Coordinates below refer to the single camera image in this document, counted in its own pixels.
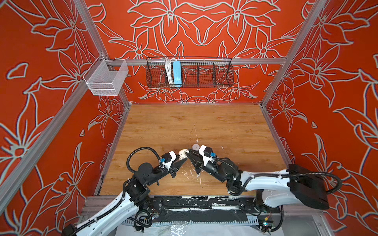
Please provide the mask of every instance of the white mesh basket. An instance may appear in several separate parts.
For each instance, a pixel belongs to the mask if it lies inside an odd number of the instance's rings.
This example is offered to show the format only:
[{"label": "white mesh basket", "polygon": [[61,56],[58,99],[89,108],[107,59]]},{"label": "white mesh basket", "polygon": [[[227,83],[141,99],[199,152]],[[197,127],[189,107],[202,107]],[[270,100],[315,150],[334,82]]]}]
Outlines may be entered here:
[{"label": "white mesh basket", "polygon": [[122,88],[129,68],[123,60],[119,70],[112,69],[106,64],[107,60],[100,55],[96,62],[93,63],[88,73],[84,76],[88,88],[93,95],[98,96],[116,96]]}]

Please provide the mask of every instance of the black wire basket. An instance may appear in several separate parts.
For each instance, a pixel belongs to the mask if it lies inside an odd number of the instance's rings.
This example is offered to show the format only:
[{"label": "black wire basket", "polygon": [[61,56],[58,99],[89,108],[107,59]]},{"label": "black wire basket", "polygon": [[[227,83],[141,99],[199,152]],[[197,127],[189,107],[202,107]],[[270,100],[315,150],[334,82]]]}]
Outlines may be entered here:
[{"label": "black wire basket", "polygon": [[[181,84],[169,84],[165,60],[175,58],[181,63]],[[174,77],[171,65],[171,76]],[[219,57],[149,57],[146,67],[147,86],[150,88],[215,88],[234,84],[231,58]]]}]

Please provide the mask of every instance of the coiled white cord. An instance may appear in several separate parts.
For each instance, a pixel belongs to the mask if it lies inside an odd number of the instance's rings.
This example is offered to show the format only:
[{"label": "coiled white cord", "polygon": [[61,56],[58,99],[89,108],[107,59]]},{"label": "coiled white cord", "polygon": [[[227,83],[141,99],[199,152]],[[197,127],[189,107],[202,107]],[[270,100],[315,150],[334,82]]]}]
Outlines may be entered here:
[{"label": "coiled white cord", "polygon": [[175,82],[173,81],[173,78],[172,78],[172,75],[171,75],[171,71],[172,71],[172,62],[173,61],[177,61],[176,58],[171,58],[171,59],[165,59],[164,63],[165,63],[165,68],[166,68],[166,73],[167,73],[167,77],[168,77],[168,83],[170,85],[174,84]]}]

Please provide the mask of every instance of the wooden surface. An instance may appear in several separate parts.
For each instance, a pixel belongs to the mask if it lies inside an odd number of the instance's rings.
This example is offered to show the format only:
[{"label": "wooden surface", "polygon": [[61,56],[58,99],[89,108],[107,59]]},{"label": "wooden surface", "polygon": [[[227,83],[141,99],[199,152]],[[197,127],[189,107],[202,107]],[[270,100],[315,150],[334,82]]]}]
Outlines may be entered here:
[{"label": "wooden surface", "polygon": [[[285,168],[278,148],[258,105],[132,105],[117,145],[101,195],[118,195],[132,173],[126,167],[129,154],[148,146],[161,156],[169,151],[199,145],[213,148],[220,157],[230,158],[239,169],[252,172]],[[130,166],[150,162],[158,165],[149,150],[136,153]],[[149,186],[150,195],[228,195],[226,183],[206,172],[197,177],[190,160],[177,173],[167,175],[160,186]],[[254,191],[244,193],[254,195]]]}]

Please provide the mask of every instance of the red floral backdrop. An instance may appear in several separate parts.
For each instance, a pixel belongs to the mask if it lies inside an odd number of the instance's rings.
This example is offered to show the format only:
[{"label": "red floral backdrop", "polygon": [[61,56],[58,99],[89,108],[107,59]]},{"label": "red floral backdrop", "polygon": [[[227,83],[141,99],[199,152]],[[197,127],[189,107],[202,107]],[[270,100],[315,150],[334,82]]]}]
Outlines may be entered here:
[{"label": "red floral backdrop", "polygon": [[344,180],[328,196],[336,235],[378,234],[377,13],[328,1],[267,106],[293,162]]},{"label": "red floral backdrop", "polygon": [[[72,0],[2,1],[0,20],[1,184],[98,53]],[[0,234],[60,234],[77,222],[123,113],[119,97],[87,91],[0,216]]]},{"label": "red floral backdrop", "polygon": [[[112,59],[285,57],[314,0],[86,0]],[[124,90],[135,103],[260,102],[279,65],[235,66],[231,88],[156,89],[142,66]]]}]

